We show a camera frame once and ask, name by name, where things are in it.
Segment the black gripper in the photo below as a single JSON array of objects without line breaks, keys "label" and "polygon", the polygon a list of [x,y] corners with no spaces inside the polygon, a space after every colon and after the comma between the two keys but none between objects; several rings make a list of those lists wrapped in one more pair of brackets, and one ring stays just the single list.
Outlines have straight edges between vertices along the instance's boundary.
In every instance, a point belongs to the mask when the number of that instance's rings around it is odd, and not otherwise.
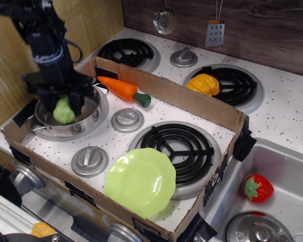
[{"label": "black gripper", "polygon": [[92,79],[74,70],[73,61],[64,50],[55,54],[32,54],[39,71],[24,74],[22,81],[29,92],[36,92],[46,109],[53,113],[60,95],[68,95],[75,116],[81,115],[84,96],[93,94]]}]

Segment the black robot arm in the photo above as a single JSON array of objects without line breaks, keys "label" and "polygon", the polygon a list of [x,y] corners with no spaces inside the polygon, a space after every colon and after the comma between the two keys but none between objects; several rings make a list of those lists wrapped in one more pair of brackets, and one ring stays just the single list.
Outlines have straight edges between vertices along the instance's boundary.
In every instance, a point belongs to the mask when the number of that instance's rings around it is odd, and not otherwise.
[{"label": "black robot arm", "polygon": [[27,91],[37,93],[49,112],[60,98],[67,96],[72,111],[81,115],[84,98],[93,95],[93,79],[74,69],[65,38],[65,22],[59,18],[52,1],[0,1],[0,15],[9,17],[24,42],[30,46],[31,57],[39,71],[24,74]]}]

